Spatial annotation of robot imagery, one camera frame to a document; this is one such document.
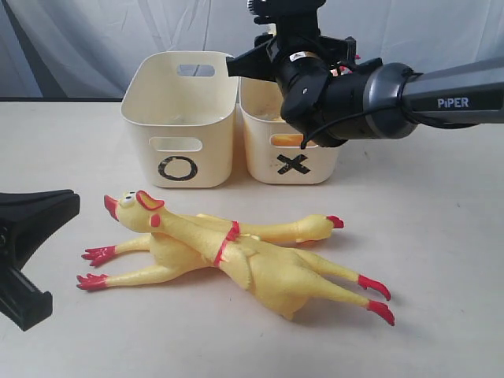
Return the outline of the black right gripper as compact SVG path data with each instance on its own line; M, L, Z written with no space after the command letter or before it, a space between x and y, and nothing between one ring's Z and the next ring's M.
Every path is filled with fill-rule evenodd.
M310 142L340 146L336 137L322 129L330 123L326 97L344 69L355 69L356 47L351 36L263 33L254 39L252 50L226 57L228 76L276 82L283 96L280 116L301 133L300 147Z

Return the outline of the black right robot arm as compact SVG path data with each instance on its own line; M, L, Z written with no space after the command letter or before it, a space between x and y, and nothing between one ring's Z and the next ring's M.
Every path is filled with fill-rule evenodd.
M301 147L402 139L415 128L455 130L503 120L500 57L422 73L380 58L357 63L353 38L261 35L227 60L230 76L275 83L281 118Z

